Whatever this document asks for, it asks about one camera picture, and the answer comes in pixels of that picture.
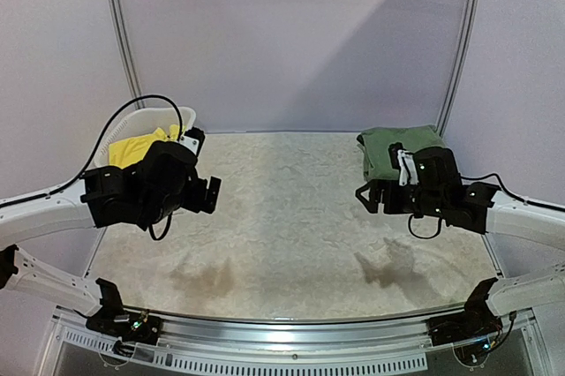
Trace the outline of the green sleeveless shirt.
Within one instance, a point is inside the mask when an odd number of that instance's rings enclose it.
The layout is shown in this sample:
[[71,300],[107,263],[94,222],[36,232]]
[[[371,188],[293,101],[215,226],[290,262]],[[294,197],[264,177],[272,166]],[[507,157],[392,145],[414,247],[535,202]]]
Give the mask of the green sleeveless shirt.
[[409,152],[415,153],[427,147],[445,147],[446,144],[433,125],[408,128],[374,127],[357,136],[363,153],[363,177],[373,180],[397,181],[400,171],[391,164],[388,148],[402,143]]

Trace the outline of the yellow garment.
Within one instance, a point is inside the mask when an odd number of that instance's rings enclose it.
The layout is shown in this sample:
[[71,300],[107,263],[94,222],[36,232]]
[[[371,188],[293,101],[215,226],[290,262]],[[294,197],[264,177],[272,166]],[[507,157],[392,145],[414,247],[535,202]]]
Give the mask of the yellow garment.
[[125,169],[144,161],[149,156],[149,163],[157,163],[167,155],[176,153],[180,146],[176,145],[179,135],[186,126],[171,124],[165,131],[157,127],[153,132],[121,139],[109,145],[109,166]]

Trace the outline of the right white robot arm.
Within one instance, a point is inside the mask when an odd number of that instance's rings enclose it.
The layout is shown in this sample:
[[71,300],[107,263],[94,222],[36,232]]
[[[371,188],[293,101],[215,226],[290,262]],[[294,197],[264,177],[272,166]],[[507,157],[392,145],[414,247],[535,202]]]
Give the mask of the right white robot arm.
[[[374,178],[355,195],[370,214],[404,214],[407,222],[432,218],[436,238],[446,228],[488,239],[503,237],[525,246],[564,252],[564,207],[512,192],[496,173],[463,176],[446,147],[412,152],[396,143],[388,149],[393,177]],[[456,329],[474,337],[491,317],[564,300],[564,264],[479,282],[465,301]]]

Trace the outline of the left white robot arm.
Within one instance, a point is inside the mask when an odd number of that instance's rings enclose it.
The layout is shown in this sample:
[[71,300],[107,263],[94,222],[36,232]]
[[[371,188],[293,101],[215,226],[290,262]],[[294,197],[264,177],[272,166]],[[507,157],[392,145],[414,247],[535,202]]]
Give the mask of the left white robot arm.
[[69,308],[124,335],[131,316],[123,310],[117,286],[48,265],[21,248],[21,243],[67,230],[103,229],[130,224],[155,241],[155,227],[170,226],[178,209],[215,211],[221,179],[199,177],[197,148],[178,142],[155,142],[145,157],[124,169],[90,169],[68,186],[1,203],[1,286]]

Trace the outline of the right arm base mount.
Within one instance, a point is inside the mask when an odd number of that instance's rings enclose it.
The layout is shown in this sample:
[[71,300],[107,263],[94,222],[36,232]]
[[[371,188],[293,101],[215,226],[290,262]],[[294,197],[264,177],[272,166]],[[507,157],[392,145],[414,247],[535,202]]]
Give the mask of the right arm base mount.
[[498,282],[490,278],[480,282],[460,312],[432,317],[426,321],[427,335],[433,346],[452,344],[452,351],[461,365],[476,367],[509,338],[514,329],[517,311],[508,314],[509,326],[504,330],[500,314],[486,303],[489,291]]

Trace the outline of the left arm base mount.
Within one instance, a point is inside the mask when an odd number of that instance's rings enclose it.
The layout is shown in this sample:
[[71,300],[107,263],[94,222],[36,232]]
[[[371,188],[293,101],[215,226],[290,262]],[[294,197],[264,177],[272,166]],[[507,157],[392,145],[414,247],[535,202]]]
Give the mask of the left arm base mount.
[[87,315],[87,329],[114,337],[114,355],[131,358],[138,344],[156,346],[162,329],[162,319],[149,310],[128,312],[115,283],[98,278],[99,308]]

